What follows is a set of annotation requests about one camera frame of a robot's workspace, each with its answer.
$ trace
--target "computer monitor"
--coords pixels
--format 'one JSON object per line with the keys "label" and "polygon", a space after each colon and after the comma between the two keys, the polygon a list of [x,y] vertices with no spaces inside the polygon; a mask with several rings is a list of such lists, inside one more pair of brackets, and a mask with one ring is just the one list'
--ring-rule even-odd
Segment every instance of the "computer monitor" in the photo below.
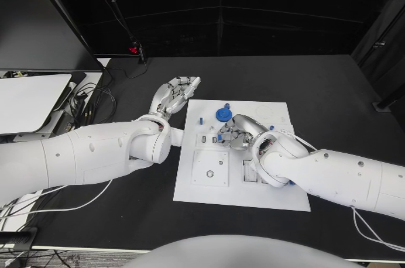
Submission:
{"label": "computer monitor", "polygon": [[102,71],[54,0],[0,0],[0,71]]}

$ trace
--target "blue cap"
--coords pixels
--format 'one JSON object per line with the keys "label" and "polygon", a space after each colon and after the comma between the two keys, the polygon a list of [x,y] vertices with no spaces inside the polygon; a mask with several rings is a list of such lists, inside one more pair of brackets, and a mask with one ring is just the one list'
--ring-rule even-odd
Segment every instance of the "blue cap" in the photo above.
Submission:
{"label": "blue cap", "polygon": [[216,116],[216,120],[222,123],[230,120],[232,111],[229,110],[229,103],[225,104],[225,108],[217,109],[214,116]]}

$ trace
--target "black tabletop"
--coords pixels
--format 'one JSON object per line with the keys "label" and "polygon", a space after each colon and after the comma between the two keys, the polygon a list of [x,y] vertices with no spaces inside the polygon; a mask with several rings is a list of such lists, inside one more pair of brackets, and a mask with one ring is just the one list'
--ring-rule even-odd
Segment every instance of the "black tabletop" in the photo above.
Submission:
{"label": "black tabletop", "polygon": [[[128,75],[144,70],[135,59],[114,59],[109,67],[124,68]],[[403,164],[405,134],[393,116],[372,108],[377,96],[350,56],[152,58],[147,73],[132,80],[119,70],[111,72],[114,122],[148,112],[154,92],[173,77],[199,76],[193,99],[287,102],[295,133],[317,148]],[[180,129],[186,109],[170,119]],[[109,112],[105,98],[98,119]],[[311,212],[174,202],[178,158],[180,148],[171,147],[165,161],[116,178],[91,205],[39,214],[33,245],[151,250],[194,236],[238,234],[287,240],[346,259],[405,260],[403,253],[359,235],[351,209],[317,197],[308,197]],[[66,187],[46,207],[82,205],[103,186]],[[405,222],[360,213],[382,239],[403,246]]]}

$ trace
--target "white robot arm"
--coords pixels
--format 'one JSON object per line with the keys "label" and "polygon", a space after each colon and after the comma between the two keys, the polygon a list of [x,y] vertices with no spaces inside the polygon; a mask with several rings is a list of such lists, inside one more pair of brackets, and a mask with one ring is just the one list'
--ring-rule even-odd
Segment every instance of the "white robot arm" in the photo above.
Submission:
{"label": "white robot arm", "polygon": [[269,185],[292,180],[308,194],[405,219],[405,167],[331,150],[308,152],[291,133],[269,131],[245,115],[233,116],[226,132],[220,144],[250,151],[250,168]]}
{"label": "white robot arm", "polygon": [[21,195],[59,186],[93,184],[160,164],[168,155],[170,115],[184,106],[199,77],[164,84],[150,114],[122,123],[85,126],[54,138],[0,145],[0,205]]}

